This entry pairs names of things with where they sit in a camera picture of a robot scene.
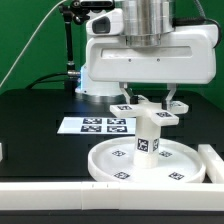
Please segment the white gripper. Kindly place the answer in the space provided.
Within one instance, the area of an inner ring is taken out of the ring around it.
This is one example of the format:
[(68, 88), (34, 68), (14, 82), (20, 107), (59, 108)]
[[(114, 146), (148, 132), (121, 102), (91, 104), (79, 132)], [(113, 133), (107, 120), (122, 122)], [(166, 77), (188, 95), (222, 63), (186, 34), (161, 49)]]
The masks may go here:
[(120, 9), (88, 21), (86, 64), (92, 80), (120, 82), (126, 104), (138, 103), (127, 83), (169, 83), (162, 108), (172, 109), (177, 106), (173, 100), (176, 84), (207, 84), (214, 78), (216, 26), (179, 26), (163, 34), (159, 45), (137, 47), (127, 44), (123, 30)]

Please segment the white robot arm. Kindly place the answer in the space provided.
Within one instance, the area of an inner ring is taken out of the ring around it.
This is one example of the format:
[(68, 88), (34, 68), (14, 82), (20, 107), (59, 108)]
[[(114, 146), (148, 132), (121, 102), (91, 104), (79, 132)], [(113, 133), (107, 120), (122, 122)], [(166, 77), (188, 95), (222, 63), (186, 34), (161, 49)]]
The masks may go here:
[(179, 84), (207, 84), (215, 76), (220, 25), (203, 15), (174, 16), (175, 0), (76, 0), (75, 20), (86, 25), (86, 62), (76, 92), (95, 102), (135, 103), (130, 83), (165, 84), (164, 108), (183, 113), (173, 99)]

